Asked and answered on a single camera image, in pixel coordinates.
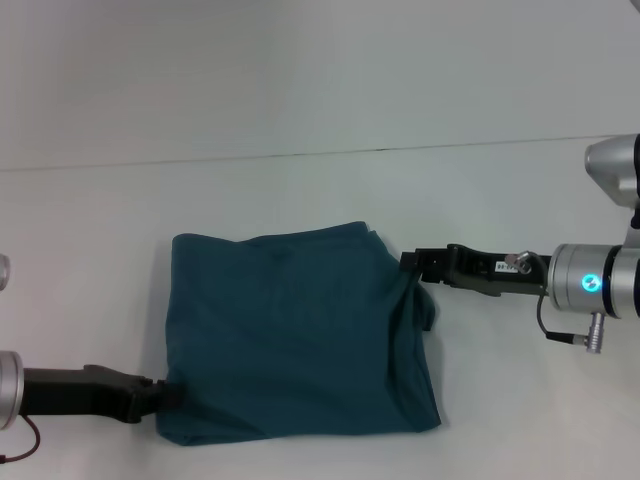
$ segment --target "white wall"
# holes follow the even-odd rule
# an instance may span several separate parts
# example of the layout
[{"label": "white wall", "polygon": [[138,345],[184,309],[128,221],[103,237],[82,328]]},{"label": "white wall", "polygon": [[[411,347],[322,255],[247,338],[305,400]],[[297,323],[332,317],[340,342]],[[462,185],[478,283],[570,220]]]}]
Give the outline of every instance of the white wall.
[{"label": "white wall", "polygon": [[[169,242],[182,232],[245,239],[366,220],[396,251],[619,242],[627,212],[588,179],[587,144],[3,173],[0,251],[15,274],[0,295],[0,349],[27,366],[162,375]],[[596,357],[545,341],[534,298],[429,290],[440,309],[425,347],[445,418],[437,431],[179,448],[151,421],[39,417],[41,451],[2,478],[637,478],[636,323],[610,320]],[[545,316],[588,328],[548,305]],[[18,422],[0,451],[31,440]]]},{"label": "white wall", "polygon": [[632,133],[628,0],[0,0],[0,168]]}]

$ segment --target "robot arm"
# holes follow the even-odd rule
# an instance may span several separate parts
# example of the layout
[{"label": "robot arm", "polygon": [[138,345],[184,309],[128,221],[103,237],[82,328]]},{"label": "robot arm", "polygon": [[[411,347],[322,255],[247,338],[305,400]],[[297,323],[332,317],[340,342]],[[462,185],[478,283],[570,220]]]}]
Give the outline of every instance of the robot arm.
[{"label": "robot arm", "polygon": [[592,316],[588,336],[547,332],[551,340],[579,343],[600,353],[606,316],[640,317],[640,135],[614,137],[591,145],[585,168],[602,190],[634,211],[623,245],[560,245],[551,257],[477,252],[462,245],[402,254],[401,268],[418,270],[422,280],[443,282],[485,295],[548,295],[560,311]]},{"label": "robot arm", "polygon": [[82,370],[23,368],[16,352],[0,352],[0,430],[18,415],[100,415],[123,423],[177,408],[178,385],[127,375],[98,365]]}]

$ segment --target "label sticker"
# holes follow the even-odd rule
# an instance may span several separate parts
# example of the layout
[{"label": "label sticker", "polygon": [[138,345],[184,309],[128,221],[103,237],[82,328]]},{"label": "label sticker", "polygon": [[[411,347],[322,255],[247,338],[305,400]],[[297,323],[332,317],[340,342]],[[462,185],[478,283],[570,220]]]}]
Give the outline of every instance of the label sticker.
[{"label": "label sticker", "polygon": [[520,273],[515,267],[507,264],[507,262],[496,262],[496,273]]}]

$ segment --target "cloth fold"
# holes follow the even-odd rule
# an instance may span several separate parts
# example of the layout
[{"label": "cloth fold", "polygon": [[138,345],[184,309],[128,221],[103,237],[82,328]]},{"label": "cloth fold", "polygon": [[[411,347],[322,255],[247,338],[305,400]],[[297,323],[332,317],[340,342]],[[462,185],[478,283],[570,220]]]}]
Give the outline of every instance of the cloth fold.
[{"label": "cloth fold", "polygon": [[440,423],[422,330],[434,306],[363,222],[244,242],[173,241],[169,382],[180,445]]}]

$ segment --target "folded towel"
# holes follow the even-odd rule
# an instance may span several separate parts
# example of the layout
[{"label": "folded towel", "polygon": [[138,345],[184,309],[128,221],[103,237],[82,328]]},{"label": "folded towel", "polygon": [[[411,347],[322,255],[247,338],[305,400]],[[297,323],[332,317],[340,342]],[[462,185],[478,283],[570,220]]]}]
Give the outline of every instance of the folded towel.
[{"label": "folded towel", "polygon": [[434,307],[362,222],[230,242],[173,240],[168,381],[180,445],[436,427],[422,330]]}]

